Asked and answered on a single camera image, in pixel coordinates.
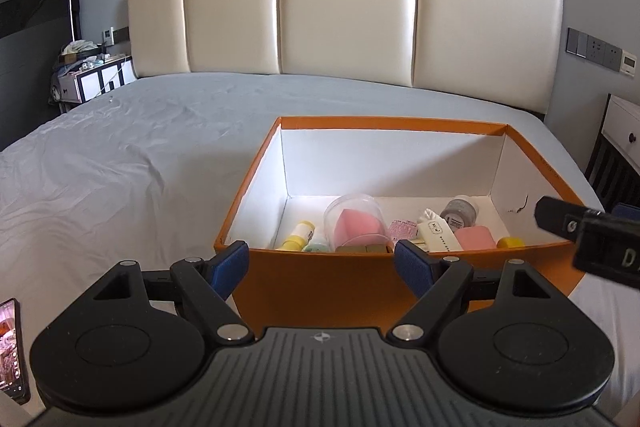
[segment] mattress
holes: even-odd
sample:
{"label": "mattress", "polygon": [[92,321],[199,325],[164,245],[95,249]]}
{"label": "mattress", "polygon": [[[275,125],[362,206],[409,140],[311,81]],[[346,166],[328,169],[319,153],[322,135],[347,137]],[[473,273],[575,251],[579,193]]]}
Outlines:
{"label": "mattress", "polygon": [[[508,123],[572,186],[600,203],[534,116],[462,96],[300,75],[172,74],[101,95],[0,153],[0,301],[22,305],[25,351],[122,259],[166,269],[210,245],[252,158],[281,115],[380,115]],[[574,301],[618,361],[600,399],[610,416],[640,389],[640,299],[585,277]],[[31,380],[31,413],[42,403]]]}

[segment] pink sponge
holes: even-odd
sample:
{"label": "pink sponge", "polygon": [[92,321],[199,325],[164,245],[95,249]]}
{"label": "pink sponge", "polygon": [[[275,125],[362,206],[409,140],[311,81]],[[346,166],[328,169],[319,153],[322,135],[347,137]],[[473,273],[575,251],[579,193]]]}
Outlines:
{"label": "pink sponge", "polygon": [[353,245],[383,245],[388,241],[385,225],[360,210],[345,208],[335,223],[334,244],[337,247]]}
{"label": "pink sponge", "polygon": [[487,227],[464,227],[454,232],[462,250],[493,250],[494,238]]}

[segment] phone screen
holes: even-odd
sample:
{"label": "phone screen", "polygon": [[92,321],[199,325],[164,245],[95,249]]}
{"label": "phone screen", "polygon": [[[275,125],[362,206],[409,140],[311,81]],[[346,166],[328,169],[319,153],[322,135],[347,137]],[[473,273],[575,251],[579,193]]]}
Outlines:
{"label": "phone screen", "polygon": [[0,391],[17,403],[30,398],[29,377],[24,370],[20,333],[20,306],[15,299],[0,305]]}

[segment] ridged surface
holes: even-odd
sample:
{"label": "ridged surface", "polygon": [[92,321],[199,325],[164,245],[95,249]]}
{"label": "ridged surface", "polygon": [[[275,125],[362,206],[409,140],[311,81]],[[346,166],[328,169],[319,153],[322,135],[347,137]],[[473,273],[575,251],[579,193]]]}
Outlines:
{"label": "ridged surface", "polygon": [[599,413],[526,419],[459,396],[424,352],[384,343],[377,330],[271,328],[253,346],[223,349],[200,380],[164,405],[129,417],[45,413],[37,427],[600,427]]}

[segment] open cardboard box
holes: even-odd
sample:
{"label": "open cardboard box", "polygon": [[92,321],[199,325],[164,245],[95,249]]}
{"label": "open cardboard box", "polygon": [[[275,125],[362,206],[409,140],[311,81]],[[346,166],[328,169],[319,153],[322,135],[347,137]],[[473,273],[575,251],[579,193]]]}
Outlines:
{"label": "open cardboard box", "polygon": [[322,225],[335,198],[376,198],[387,226],[441,212],[454,196],[473,196],[478,225],[496,241],[513,235],[524,248],[464,251],[477,268],[501,269],[512,258],[531,263],[566,295],[582,274],[574,245],[540,230],[542,196],[582,204],[567,183],[506,124],[381,117],[281,117],[260,147],[214,247],[241,239],[249,272],[234,292],[242,318],[267,326],[390,327],[415,302],[392,254],[274,250],[297,222]]}

